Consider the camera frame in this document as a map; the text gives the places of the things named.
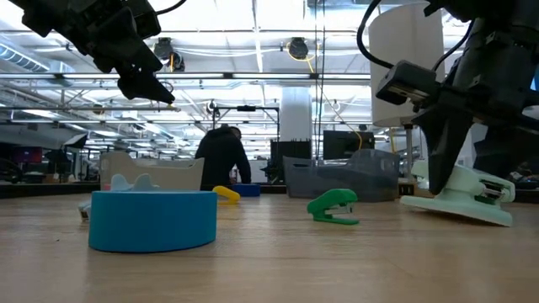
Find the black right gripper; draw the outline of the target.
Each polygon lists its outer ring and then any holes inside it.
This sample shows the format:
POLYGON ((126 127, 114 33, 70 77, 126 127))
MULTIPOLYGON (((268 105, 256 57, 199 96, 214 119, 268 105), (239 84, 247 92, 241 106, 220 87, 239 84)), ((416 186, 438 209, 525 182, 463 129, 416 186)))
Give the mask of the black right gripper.
POLYGON ((538 105, 531 82, 538 66, 536 20, 476 20, 463 55, 440 85, 438 99, 414 117, 424 132, 429 191, 446 186, 472 122, 536 125, 523 114, 538 105))

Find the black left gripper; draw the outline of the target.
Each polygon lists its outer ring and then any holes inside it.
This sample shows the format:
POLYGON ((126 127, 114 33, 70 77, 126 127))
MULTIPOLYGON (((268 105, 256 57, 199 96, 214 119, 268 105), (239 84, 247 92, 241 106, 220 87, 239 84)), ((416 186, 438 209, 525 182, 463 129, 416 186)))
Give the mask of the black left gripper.
MULTIPOLYGON (((83 55, 95 56, 99 27, 99 70, 158 71, 163 64, 144 39, 159 34, 157 15, 133 15, 121 0, 10 0, 24 12, 22 24, 41 37, 56 31, 83 55)), ((128 99, 147 98, 171 104, 175 97, 152 72, 120 73, 118 88, 128 99)))

